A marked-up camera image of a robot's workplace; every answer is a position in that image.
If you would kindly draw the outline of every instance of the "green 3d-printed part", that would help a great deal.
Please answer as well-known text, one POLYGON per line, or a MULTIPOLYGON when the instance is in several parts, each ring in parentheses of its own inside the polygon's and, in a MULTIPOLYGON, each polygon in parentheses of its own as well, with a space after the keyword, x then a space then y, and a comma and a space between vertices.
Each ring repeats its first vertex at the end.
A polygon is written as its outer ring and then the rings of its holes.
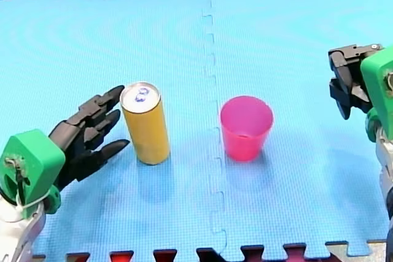
POLYGON ((360 65, 374 111, 370 114, 381 122, 387 138, 393 140, 393 89, 388 85, 393 73, 393 47, 385 48, 364 59, 360 65))
POLYGON ((376 142, 376 129, 381 125, 376 110, 372 108, 366 116, 366 133, 371 142, 376 142))
MULTIPOLYGON (((60 194, 53 186, 66 158, 63 151, 43 132, 35 129, 11 136, 0 157, 0 186, 3 192, 16 201, 17 169, 23 177, 25 205, 48 195, 50 210, 60 206, 60 194)), ((25 218, 36 210, 31 206, 23 211, 25 218)))

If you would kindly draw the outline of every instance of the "pink cup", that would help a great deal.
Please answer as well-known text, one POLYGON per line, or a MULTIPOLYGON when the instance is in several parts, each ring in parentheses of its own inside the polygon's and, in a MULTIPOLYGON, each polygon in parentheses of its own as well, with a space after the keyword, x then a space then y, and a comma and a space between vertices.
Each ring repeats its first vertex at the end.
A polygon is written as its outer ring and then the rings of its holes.
POLYGON ((273 126, 273 112, 258 98, 237 96, 224 104, 220 120, 227 155, 235 161, 252 161, 273 126))

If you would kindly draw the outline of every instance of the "blue foam mat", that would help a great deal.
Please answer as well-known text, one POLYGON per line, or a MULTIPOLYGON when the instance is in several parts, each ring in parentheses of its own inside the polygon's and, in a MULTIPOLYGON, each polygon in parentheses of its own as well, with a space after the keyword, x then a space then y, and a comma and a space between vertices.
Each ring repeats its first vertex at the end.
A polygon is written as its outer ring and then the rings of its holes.
MULTIPOLYGON (((0 111, 4 146, 12 134, 46 133, 95 94, 150 81, 161 89, 171 158, 159 166, 136 161, 132 146, 87 181, 62 192, 35 244, 46 261, 67 253, 176 249, 195 261, 197 247, 225 246, 213 232, 222 207, 211 190, 202 10, 209 0, 11 0, 0 2, 3 43, 0 111)), ((123 118, 106 143, 129 138, 123 118)))
POLYGON ((242 260, 244 245, 263 245, 264 259, 283 260, 288 244, 305 244, 307 258, 327 258, 325 243, 338 241, 349 244, 348 255, 367 255, 368 241, 386 237, 365 115, 341 118, 329 95, 327 52, 391 44, 392 7, 393 0, 212 0, 205 15, 214 24, 210 75, 218 105, 254 95, 275 117, 252 164, 234 163, 217 144, 226 260, 242 260))
MULTIPOLYGON (((263 245, 346 241, 367 254, 386 236, 379 164, 364 115, 341 119, 329 98, 327 51, 391 41, 393 0, 11 0, 0 2, 3 97, 8 136, 49 132, 77 106, 118 84, 161 89, 172 156, 147 167, 129 147, 102 171, 62 194, 35 245, 46 261, 89 252, 176 249, 195 261, 212 247, 228 261, 263 245), (266 100, 274 128, 260 161, 238 165, 222 153, 217 112, 228 98, 266 100)), ((123 119, 109 142, 128 137, 123 119)))

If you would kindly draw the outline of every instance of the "robotic hand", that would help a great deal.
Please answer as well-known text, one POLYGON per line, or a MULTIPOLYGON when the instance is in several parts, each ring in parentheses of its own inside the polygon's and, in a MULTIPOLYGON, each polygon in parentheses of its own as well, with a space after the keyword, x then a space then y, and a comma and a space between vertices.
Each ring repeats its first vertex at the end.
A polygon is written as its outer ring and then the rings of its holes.
POLYGON ((35 129, 9 139, 0 157, 0 262, 31 261, 33 242, 45 215, 59 209, 62 189, 98 171, 130 143, 121 139, 94 151, 120 118, 119 110, 109 111, 123 89, 92 97, 49 137, 35 129))
POLYGON ((376 144, 380 185, 390 219, 386 262, 393 261, 393 47, 350 45, 329 51, 330 96, 345 120, 351 107, 367 114, 365 129, 376 144))

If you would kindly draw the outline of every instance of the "yellow can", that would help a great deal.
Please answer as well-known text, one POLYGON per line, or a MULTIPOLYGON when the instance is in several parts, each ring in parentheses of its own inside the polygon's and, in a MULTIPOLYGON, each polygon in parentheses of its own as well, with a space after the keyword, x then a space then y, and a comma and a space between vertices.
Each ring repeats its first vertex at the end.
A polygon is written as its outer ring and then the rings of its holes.
POLYGON ((131 84, 122 91, 120 104, 138 159, 151 165, 166 160, 169 139, 157 87, 147 82, 131 84))

